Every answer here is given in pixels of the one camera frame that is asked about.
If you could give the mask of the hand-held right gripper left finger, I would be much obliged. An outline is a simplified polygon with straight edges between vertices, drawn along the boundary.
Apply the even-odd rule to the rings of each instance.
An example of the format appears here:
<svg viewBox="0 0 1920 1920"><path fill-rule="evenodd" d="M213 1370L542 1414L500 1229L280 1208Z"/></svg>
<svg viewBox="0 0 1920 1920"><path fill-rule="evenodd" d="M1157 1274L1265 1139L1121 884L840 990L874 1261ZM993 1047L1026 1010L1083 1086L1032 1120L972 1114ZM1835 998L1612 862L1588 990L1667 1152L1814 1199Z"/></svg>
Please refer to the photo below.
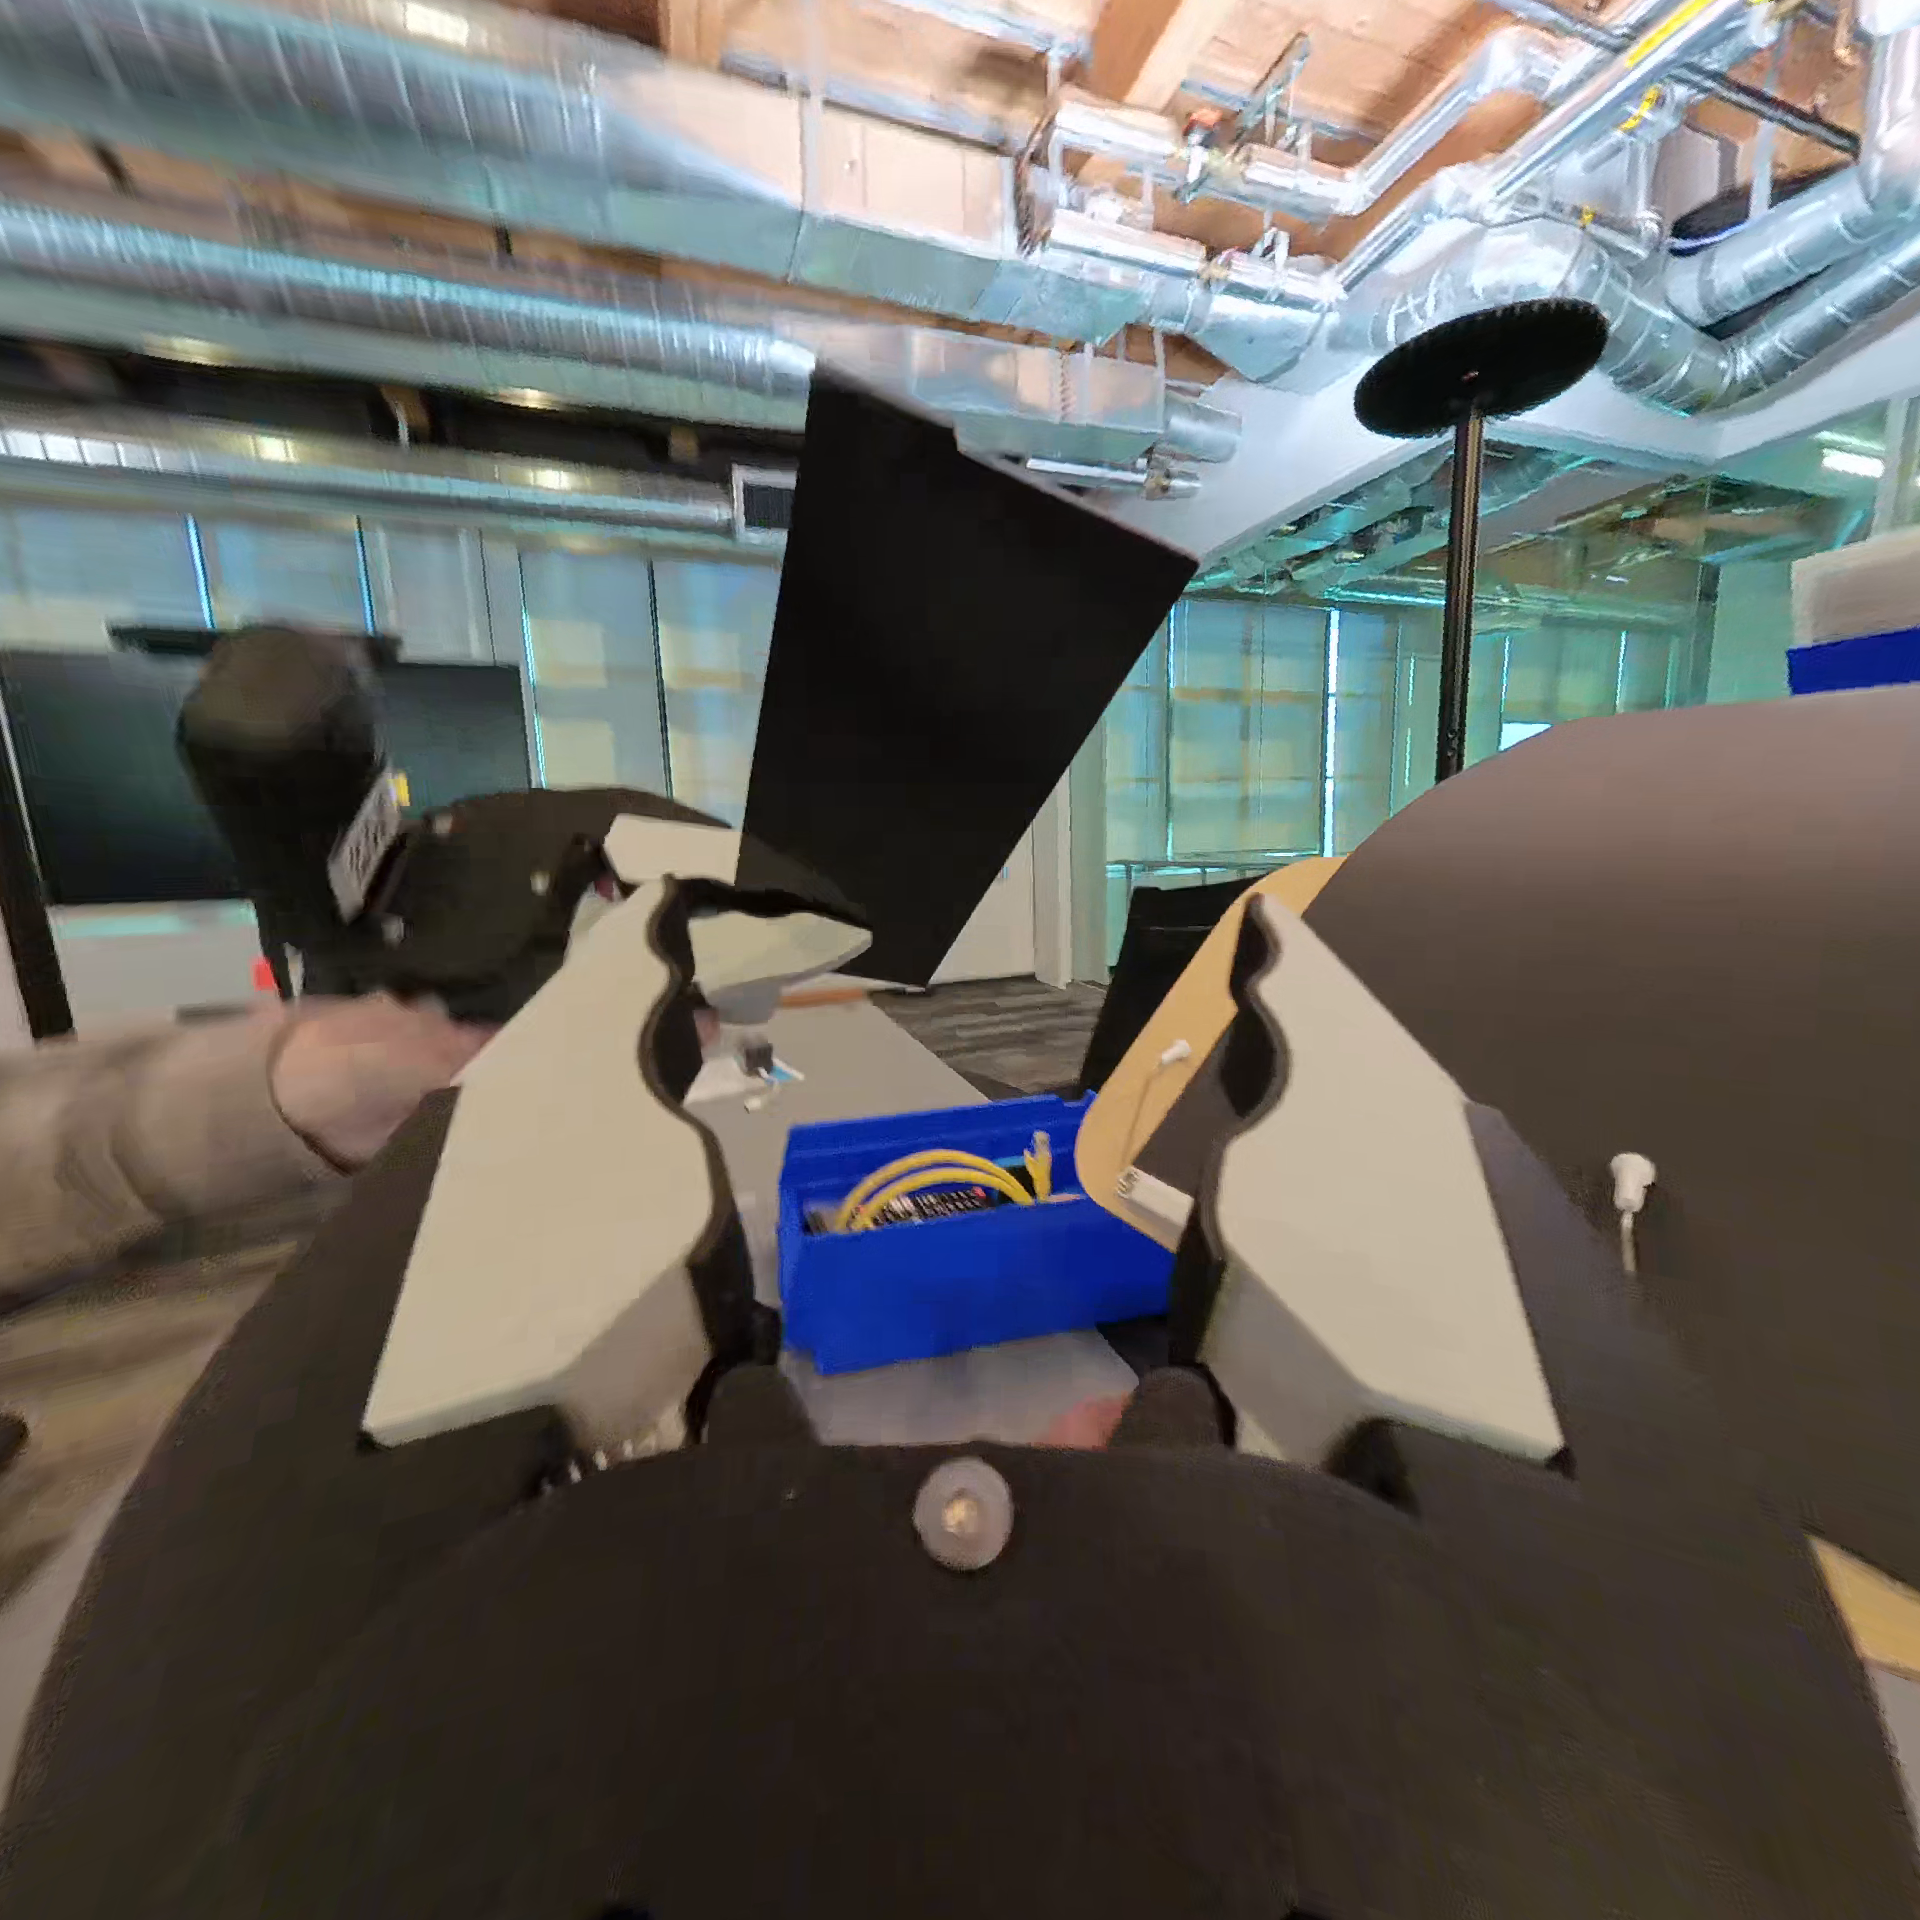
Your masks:
<svg viewBox="0 0 1920 1920"><path fill-rule="evenodd" d="M647 881L462 1071L363 1433L558 1410L573 1445L686 1445L753 1274L701 1074L676 881Z"/></svg>

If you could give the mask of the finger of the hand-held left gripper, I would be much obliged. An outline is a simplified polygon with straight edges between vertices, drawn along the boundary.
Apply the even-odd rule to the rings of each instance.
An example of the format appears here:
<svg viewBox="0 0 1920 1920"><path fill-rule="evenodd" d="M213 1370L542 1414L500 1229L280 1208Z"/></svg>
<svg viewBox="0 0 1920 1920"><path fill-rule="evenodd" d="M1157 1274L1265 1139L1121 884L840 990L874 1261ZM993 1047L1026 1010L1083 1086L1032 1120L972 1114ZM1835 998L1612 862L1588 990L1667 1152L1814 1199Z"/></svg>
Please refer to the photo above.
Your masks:
<svg viewBox="0 0 1920 1920"><path fill-rule="evenodd" d="M701 998L706 1010L777 1010L788 986L834 972L868 947L868 929L824 913L701 906Z"/></svg>
<svg viewBox="0 0 1920 1920"><path fill-rule="evenodd" d="M718 821L683 821L660 815L615 815L603 836L603 899L628 899L653 881L734 884L737 832Z"/></svg>

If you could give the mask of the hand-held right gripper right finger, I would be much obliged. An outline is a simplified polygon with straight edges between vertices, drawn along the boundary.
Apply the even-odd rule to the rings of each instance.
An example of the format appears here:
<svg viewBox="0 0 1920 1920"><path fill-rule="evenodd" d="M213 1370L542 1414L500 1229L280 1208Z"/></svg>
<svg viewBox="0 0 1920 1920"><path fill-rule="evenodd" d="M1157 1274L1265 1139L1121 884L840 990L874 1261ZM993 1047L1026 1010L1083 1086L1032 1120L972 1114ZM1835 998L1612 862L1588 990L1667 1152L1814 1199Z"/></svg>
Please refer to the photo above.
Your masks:
<svg viewBox="0 0 1920 1920"><path fill-rule="evenodd" d="M1219 1086L1173 1279L1173 1364L1235 1450L1328 1469L1365 1426L1548 1465L1561 1422L1469 1095L1286 906L1235 944Z"/></svg>

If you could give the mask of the thin black plastic strip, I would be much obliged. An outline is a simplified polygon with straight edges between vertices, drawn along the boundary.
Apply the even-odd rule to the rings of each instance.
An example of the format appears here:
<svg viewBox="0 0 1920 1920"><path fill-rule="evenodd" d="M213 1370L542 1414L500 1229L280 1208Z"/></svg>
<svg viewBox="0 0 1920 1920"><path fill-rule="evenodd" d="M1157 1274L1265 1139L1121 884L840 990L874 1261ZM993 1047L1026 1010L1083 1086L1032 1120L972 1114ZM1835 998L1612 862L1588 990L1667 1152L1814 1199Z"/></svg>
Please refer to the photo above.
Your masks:
<svg viewBox="0 0 1920 1920"><path fill-rule="evenodd" d="M745 794L737 884L808 870L930 986L1194 579L1125 527L820 369Z"/></svg>

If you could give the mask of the person's left forearm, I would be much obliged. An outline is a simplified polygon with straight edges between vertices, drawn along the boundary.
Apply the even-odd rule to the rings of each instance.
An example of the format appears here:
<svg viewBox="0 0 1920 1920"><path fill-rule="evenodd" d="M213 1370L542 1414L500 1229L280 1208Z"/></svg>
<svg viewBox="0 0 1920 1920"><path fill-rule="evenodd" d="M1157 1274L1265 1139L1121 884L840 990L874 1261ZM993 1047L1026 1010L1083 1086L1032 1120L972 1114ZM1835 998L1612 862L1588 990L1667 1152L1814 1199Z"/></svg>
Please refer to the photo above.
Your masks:
<svg viewBox="0 0 1920 1920"><path fill-rule="evenodd" d="M0 1062L5 1303L114 1268L187 1225L233 1225L336 1180L281 1120L302 1018L166 1023Z"/></svg>

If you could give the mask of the person's left hand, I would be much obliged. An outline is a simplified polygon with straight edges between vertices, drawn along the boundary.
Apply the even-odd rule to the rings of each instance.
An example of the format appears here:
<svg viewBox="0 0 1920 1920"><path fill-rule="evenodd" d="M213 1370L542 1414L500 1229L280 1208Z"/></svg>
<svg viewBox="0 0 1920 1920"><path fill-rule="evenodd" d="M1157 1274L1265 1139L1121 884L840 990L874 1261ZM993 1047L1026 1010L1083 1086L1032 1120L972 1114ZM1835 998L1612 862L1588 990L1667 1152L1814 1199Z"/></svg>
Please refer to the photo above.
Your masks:
<svg viewBox="0 0 1920 1920"><path fill-rule="evenodd" d="M432 998L302 998L276 1042L268 1095L322 1163L357 1172L492 1036L492 1023L457 1023Z"/></svg>

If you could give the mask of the yellow item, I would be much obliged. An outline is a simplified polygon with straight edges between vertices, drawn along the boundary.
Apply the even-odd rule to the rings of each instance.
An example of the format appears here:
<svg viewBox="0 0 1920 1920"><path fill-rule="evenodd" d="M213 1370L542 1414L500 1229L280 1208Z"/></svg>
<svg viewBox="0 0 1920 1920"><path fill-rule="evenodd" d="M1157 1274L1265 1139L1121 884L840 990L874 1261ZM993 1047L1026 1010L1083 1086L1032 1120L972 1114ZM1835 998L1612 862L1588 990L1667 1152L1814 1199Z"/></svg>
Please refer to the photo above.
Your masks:
<svg viewBox="0 0 1920 1920"><path fill-rule="evenodd" d="M998 1163L962 1145L934 1145L873 1169L826 1216L831 1236L873 1236L880 1225L921 1219L913 1208L925 1193L948 1193L977 1208L1037 1208L1052 1199L1052 1135L1032 1133L1016 1163Z"/></svg>

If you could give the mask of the black mesh chair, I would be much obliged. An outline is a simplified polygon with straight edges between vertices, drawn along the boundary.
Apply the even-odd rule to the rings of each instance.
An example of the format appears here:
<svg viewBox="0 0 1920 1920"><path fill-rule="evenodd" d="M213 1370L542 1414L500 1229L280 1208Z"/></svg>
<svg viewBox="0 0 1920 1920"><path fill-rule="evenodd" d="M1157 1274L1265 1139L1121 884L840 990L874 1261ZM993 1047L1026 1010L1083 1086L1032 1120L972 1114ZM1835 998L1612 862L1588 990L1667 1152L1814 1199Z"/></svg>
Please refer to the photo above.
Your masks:
<svg viewBox="0 0 1920 1920"><path fill-rule="evenodd" d="M1125 938L1109 966L1109 981L1083 1047L1076 1091L1108 1086L1121 1058L1139 1042L1152 1011L1177 986L1185 966L1219 915L1250 890L1247 874L1208 884L1139 884L1125 915Z"/></svg>

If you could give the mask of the blue plastic bin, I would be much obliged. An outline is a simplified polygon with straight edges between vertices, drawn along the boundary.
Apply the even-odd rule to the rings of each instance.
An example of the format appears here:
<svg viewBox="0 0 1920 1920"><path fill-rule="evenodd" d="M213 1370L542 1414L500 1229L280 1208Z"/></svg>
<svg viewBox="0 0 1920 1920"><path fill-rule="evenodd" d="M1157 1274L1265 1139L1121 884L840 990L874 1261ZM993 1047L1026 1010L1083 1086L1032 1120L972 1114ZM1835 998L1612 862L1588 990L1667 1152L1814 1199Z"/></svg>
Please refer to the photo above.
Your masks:
<svg viewBox="0 0 1920 1920"><path fill-rule="evenodd" d="M1078 1187L1076 1135L1090 1114L1091 1095L1040 1091L791 1126L775 1236L788 1350L845 1375L1164 1312L1173 1250ZM972 1212L925 1193L913 1225L826 1229L834 1201L880 1163L934 1145L1016 1163L1032 1133L1052 1135L1047 1201Z"/></svg>

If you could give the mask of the black backdrop board stand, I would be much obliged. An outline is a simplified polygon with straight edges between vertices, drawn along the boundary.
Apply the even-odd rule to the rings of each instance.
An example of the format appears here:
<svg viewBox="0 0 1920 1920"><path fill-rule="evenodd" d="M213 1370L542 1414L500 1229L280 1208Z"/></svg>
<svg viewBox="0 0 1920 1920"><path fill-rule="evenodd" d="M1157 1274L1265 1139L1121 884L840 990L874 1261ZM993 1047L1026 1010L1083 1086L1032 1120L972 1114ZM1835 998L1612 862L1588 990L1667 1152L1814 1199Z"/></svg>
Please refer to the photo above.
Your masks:
<svg viewBox="0 0 1920 1920"><path fill-rule="evenodd" d="M1185 1038L1204 1091L1145 1095L1145 1156L1177 1114L1213 1163L1245 899L1098 1091L1109 1145ZM1876 1741L1814 1544L1916 1590L1916 686L1551 726L1299 921L1469 1095L1572 1444L1365 1426L1286 1469L1166 1343L1181 1444L1231 1450L1185 1476L1219 1581L1360 1653L1486 1660L1502 1702Z"/></svg>

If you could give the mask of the black wall screen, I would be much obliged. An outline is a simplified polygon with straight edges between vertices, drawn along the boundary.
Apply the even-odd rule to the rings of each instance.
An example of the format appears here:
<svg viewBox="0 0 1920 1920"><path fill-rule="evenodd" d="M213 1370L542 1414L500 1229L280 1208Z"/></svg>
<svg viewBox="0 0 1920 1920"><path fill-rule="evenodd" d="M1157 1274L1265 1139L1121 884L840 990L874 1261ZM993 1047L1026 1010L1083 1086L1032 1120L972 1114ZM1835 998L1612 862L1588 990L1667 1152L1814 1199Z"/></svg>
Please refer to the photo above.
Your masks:
<svg viewBox="0 0 1920 1920"><path fill-rule="evenodd" d="M177 758L203 661L5 652L5 730L55 906L244 899ZM389 662L381 726L407 815L535 784L518 668Z"/></svg>

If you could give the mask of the silver ceiling duct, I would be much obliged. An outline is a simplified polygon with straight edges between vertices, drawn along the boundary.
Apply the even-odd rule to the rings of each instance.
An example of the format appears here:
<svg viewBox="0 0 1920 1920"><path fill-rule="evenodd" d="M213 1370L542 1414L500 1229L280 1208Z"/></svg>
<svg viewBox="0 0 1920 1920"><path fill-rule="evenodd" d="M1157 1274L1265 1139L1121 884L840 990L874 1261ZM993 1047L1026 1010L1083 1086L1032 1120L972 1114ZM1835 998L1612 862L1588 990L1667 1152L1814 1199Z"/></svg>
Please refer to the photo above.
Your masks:
<svg viewBox="0 0 1920 1920"><path fill-rule="evenodd" d="M797 432L816 363L970 452L1191 496L1245 422L1129 332L1250 316L1015 156L503 5L5 5L5 325Z"/></svg>

